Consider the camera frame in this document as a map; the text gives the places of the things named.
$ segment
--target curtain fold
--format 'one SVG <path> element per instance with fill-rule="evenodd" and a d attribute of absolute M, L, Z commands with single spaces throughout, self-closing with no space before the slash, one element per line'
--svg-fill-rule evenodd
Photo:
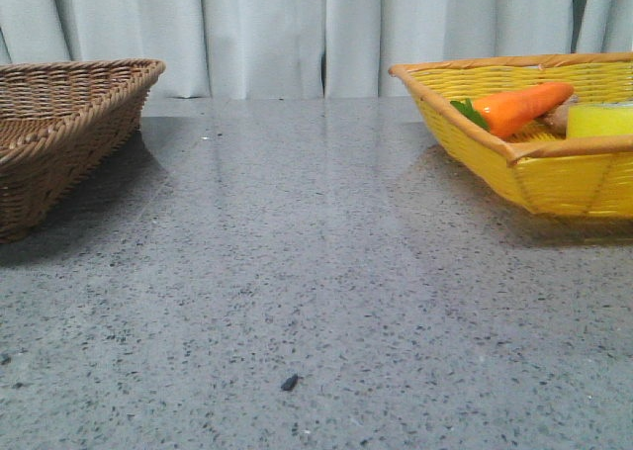
<path fill-rule="evenodd" d="M 0 63 L 155 57 L 152 96 L 405 95 L 397 62 L 633 47 L 633 0 L 0 0 Z"/>

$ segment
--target basket rim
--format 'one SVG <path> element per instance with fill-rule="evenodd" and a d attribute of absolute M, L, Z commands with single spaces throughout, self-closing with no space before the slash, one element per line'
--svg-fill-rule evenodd
<path fill-rule="evenodd" d="M 427 103 L 465 135 L 500 154 L 506 159 L 508 165 L 513 165 L 524 158 L 552 158 L 633 151 L 633 134 L 565 138 L 556 141 L 507 142 L 469 121 L 446 98 L 415 79 L 412 74 L 431 69 L 471 69 L 494 66 L 556 68 L 574 64 L 625 61 L 633 61 L 633 51 L 496 56 L 416 64 L 394 64 L 389 68 L 389 73 L 401 79 L 411 96 Z"/>
<path fill-rule="evenodd" d="M 75 135 L 93 121 L 104 114 L 120 107 L 128 99 L 148 89 L 154 84 L 158 76 L 165 70 L 165 63 L 159 59 L 150 58 L 124 58 L 115 60 L 90 60 L 90 61 L 55 61 L 42 63 L 15 63 L 0 66 L 0 75 L 25 71 L 53 71 L 64 69 L 115 69 L 121 66 L 141 65 L 145 71 L 136 73 L 130 78 L 124 79 L 120 86 L 109 90 L 106 94 L 90 99 L 84 107 L 71 114 L 54 120 L 47 126 L 33 131 L 25 131 L 18 137 L 17 144 L 11 148 L 0 150 L 0 167 L 6 166 L 18 160 L 26 153 L 28 148 L 32 154 L 35 151 L 50 150 L 55 144 L 65 138 Z M 45 148 L 33 148 L 34 143 L 45 142 Z"/>

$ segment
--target woven texture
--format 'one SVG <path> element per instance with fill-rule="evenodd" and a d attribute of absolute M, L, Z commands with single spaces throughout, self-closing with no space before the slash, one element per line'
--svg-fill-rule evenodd
<path fill-rule="evenodd" d="M 28 234 L 138 130 L 164 68 L 152 59 L 0 66 L 0 242 Z"/>
<path fill-rule="evenodd" d="M 398 64 L 390 72 L 446 151 L 504 198 L 535 214 L 633 217 L 633 135 L 560 138 L 533 122 L 501 140 L 450 105 L 546 81 L 573 84 L 582 103 L 630 100 L 633 53 Z"/>

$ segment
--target carrot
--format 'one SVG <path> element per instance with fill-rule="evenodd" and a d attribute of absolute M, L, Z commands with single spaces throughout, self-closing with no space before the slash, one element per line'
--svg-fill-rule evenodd
<path fill-rule="evenodd" d="M 515 134 L 528 122 L 574 94 L 567 82 L 544 82 L 518 91 L 503 91 L 471 102 L 451 101 L 462 114 L 500 138 Z"/>

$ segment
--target gray countertop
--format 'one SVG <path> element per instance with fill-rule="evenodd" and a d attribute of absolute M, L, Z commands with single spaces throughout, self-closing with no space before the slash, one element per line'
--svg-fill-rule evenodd
<path fill-rule="evenodd" d="M 631 448 L 630 222 L 530 216 L 409 98 L 143 115 L 0 246 L 0 448 Z"/>

